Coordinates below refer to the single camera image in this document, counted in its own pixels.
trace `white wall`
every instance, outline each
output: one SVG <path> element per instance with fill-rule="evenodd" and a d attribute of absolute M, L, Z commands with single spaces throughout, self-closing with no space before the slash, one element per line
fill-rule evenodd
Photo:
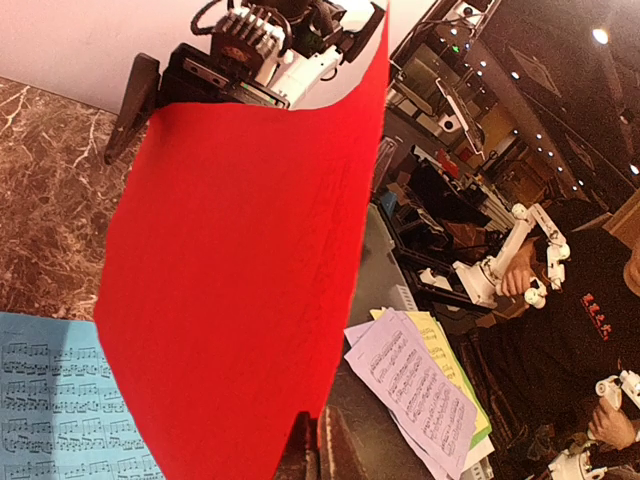
<path fill-rule="evenodd" d="M 189 30 L 205 1 L 0 0 L 0 76 L 117 112 L 137 53 L 161 60 L 164 68 L 181 42 L 208 51 L 208 37 Z M 392 2 L 390 51 L 436 0 Z M 222 15 L 223 4 L 203 22 Z M 301 107 L 330 105 L 349 93 L 379 41 L 380 30 L 353 65 L 319 84 Z"/>

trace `human arm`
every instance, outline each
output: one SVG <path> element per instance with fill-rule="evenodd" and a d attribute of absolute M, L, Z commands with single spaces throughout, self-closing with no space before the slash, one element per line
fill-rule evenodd
<path fill-rule="evenodd" d="M 502 295 L 508 297 L 524 295 L 531 287 L 531 278 L 535 277 L 532 268 L 536 255 L 535 241 L 536 239 L 530 238 L 523 243 L 509 263 L 502 277 Z"/>
<path fill-rule="evenodd" d="M 637 439 L 634 426 L 622 410 L 616 410 L 604 397 L 593 411 L 589 429 L 596 440 L 607 443 L 618 450 L 630 447 Z"/>

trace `music score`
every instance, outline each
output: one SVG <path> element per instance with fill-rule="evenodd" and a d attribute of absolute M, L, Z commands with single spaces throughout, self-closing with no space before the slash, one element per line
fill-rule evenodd
<path fill-rule="evenodd" d="M 4 480 L 165 480 L 150 455 L 131 457 L 118 462 L 81 463 L 59 465 L 56 462 L 6 465 Z"/>
<path fill-rule="evenodd" d="M 43 334 L 51 320 L 20 318 L 24 322 L 35 325 L 22 335 L 26 341 L 0 346 L 0 480 L 164 480 L 95 326 L 72 322 L 62 337 Z M 58 324 L 52 330 L 62 329 Z M 67 341 L 73 331 L 79 333 Z"/>

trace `person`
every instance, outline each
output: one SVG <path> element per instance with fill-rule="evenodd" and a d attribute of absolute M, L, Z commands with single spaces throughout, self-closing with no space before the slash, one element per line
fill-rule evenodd
<path fill-rule="evenodd" d="M 543 309 L 451 339 L 489 414 L 499 456 L 518 475 L 553 460 L 563 448 L 553 439 L 581 423 L 584 432 L 587 421 L 580 420 L 617 449 L 638 438 L 623 410 L 601 400 L 584 418 L 579 406 L 598 381 L 622 370 L 640 373 L 640 239 L 630 256 L 602 229 L 566 237 L 566 281 Z M 524 294 L 534 271 L 546 270 L 546 246 L 543 238 L 523 245 L 503 277 L 505 295 Z"/>

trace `black t-shirt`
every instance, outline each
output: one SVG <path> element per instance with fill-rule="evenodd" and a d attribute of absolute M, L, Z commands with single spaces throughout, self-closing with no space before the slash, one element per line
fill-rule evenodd
<path fill-rule="evenodd" d="M 640 297 L 623 271 L 631 251 L 604 230 L 567 235 L 562 292 L 542 310 L 481 329 L 483 356 L 513 407 L 553 422 L 622 368 L 640 373 Z"/>

